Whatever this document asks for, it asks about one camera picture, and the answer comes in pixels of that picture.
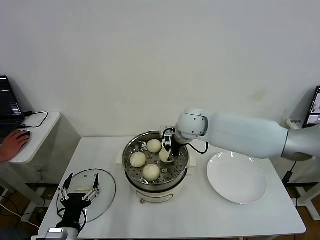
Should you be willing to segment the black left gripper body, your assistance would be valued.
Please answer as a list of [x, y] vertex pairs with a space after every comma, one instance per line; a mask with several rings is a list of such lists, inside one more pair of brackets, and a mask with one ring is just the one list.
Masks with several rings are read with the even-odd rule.
[[87, 215], [85, 209], [88, 208], [92, 201], [86, 197], [84, 193], [69, 193], [68, 199], [61, 200], [63, 208], [59, 212], [63, 212], [60, 227], [80, 227], [80, 219], [83, 215], [84, 224], [87, 223]]

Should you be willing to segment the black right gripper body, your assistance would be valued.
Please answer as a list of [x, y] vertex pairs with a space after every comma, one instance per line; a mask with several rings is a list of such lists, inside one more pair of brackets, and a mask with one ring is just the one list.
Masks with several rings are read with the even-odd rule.
[[174, 157], [178, 157], [180, 155], [180, 148], [182, 147], [175, 139], [171, 141], [171, 153]]

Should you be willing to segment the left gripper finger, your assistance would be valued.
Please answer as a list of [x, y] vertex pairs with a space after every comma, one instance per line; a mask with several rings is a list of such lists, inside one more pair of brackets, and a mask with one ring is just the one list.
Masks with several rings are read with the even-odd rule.
[[73, 173], [69, 175], [69, 177], [64, 181], [63, 186], [58, 189], [59, 194], [60, 194], [60, 201], [67, 201], [69, 199], [68, 196], [68, 189], [70, 187], [71, 181], [73, 178]]
[[86, 201], [86, 202], [93, 202], [96, 197], [100, 194], [100, 189], [99, 189], [99, 174], [97, 173], [95, 175], [95, 180], [94, 180], [94, 183], [93, 183], [93, 189], [90, 190], [83, 198], [82, 200], [83, 201]]

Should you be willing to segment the person's bare hand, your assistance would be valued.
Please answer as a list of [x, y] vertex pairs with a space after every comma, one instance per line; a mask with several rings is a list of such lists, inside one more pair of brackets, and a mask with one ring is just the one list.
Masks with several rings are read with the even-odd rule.
[[12, 160], [29, 142], [30, 137], [30, 131], [16, 130], [10, 133], [0, 145], [0, 162], [5, 163]]

